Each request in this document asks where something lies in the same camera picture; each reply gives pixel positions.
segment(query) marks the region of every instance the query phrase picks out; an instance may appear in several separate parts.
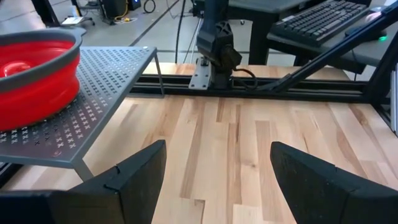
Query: wooden table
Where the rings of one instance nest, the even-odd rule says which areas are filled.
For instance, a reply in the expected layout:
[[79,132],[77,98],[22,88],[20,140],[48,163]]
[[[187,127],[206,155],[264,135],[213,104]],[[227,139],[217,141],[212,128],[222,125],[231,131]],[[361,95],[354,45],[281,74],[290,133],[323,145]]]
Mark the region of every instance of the wooden table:
[[[163,63],[167,73],[193,65]],[[248,66],[259,77],[295,68]],[[147,73],[154,73],[150,65]],[[347,79],[324,68],[312,76]],[[352,173],[398,189],[398,139],[369,105],[167,96],[126,98],[84,160],[95,174],[157,139],[167,166],[153,223],[294,223],[269,150],[282,141]],[[23,167],[6,189],[69,189],[72,170]]]

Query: red collapsible bowl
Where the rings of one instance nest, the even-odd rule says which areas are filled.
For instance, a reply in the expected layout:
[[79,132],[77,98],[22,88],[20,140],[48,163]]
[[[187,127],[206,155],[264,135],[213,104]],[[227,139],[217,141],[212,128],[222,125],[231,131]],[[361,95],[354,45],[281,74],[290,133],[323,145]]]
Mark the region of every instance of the red collapsible bowl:
[[79,91],[81,36],[60,29],[0,36],[0,131],[48,118]]

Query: perforated metal shelf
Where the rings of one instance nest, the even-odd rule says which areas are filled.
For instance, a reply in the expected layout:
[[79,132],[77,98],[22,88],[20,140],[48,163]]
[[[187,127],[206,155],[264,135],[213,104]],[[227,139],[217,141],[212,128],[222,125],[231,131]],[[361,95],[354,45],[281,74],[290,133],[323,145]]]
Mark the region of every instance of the perforated metal shelf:
[[155,56],[150,47],[82,47],[78,96],[52,118],[0,132],[0,161],[73,168]]

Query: gray rim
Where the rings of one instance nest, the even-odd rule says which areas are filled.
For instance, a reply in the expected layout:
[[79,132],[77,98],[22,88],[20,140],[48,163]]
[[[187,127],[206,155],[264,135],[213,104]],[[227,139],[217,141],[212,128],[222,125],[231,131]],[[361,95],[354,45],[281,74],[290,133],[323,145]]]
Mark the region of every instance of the gray rim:
[[40,40],[67,40],[74,42],[74,44],[72,48],[63,55],[45,62],[42,65],[16,75],[11,75],[10,77],[0,78],[0,93],[15,90],[41,80],[71,63],[80,53],[81,36],[73,32],[57,29],[0,35],[0,46]]

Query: black keyboard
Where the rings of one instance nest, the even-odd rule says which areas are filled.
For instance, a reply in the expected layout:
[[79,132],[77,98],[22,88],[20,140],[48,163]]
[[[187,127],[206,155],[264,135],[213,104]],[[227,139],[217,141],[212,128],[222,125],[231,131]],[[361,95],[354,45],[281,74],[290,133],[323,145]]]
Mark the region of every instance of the black keyboard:
[[368,8],[364,4],[326,1],[282,19],[271,27],[271,32],[318,47],[367,13]]

